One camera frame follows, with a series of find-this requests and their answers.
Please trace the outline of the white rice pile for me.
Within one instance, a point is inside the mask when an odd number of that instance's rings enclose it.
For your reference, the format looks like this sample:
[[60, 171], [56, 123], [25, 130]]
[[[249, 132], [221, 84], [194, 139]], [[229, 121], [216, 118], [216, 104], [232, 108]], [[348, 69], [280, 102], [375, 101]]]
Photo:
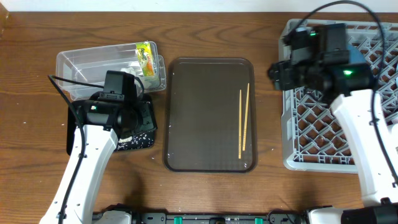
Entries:
[[130, 136], [125, 139], [120, 139], [118, 142], [118, 146], [116, 148], [117, 151], [130, 151], [136, 149], [145, 149], [152, 147], [155, 141], [155, 132], [147, 132], [142, 134], [137, 134], [134, 136]]

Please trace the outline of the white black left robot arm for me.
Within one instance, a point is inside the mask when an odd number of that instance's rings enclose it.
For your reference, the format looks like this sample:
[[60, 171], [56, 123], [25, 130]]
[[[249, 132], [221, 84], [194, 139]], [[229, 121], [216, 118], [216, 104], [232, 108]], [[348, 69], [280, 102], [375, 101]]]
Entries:
[[157, 128], [151, 100], [134, 106], [121, 102], [79, 100], [70, 114], [76, 122], [69, 130], [70, 159], [53, 202], [41, 223], [137, 223], [139, 216], [122, 205], [95, 214], [104, 171], [120, 139], [132, 138], [128, 149], [153, 143]]

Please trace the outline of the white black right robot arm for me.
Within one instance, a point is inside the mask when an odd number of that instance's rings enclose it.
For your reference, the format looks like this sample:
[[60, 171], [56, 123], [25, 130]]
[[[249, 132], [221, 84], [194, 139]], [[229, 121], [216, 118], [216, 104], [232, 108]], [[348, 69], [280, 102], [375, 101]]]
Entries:
[[307, 223], [397, 223], [397, 140], [372, 89], [374, 76], [366, 63], [317, 65], [290, 61], [267, 71], [277, 90], [305, 86], [333, 98], [330, 105], [348, 142], [358, 170], [363, 208], [313, 208]]

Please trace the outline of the yellow snack wrapper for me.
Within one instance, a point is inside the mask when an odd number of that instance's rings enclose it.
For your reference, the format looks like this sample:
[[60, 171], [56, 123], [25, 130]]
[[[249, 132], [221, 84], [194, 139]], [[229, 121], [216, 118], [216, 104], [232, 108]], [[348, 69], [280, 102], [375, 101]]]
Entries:
[[136, 54], [139, 65], [145, 77], [154, 77], [154, 58], [149, 42], [138, 42], [136, 44]]

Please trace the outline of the white tissue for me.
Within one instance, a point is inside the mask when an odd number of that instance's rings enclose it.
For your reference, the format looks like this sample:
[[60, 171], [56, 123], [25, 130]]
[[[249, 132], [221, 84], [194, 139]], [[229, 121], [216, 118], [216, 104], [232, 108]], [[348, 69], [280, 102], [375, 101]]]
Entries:
[[126, 67], [120, 69], [121, 72], [129, 73], [134, 76], [138, 76], [141, 73], [141, 69], [135, 69], [134, 67]]

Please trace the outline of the dark blue plate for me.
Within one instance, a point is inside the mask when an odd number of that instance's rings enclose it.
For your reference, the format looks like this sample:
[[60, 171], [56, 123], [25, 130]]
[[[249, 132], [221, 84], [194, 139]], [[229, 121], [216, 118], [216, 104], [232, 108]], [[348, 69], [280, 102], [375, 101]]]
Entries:
[[363, 54], [355, 46], [347, 44], [347, 49], [349, 50], [349, 64], [366, 63]]

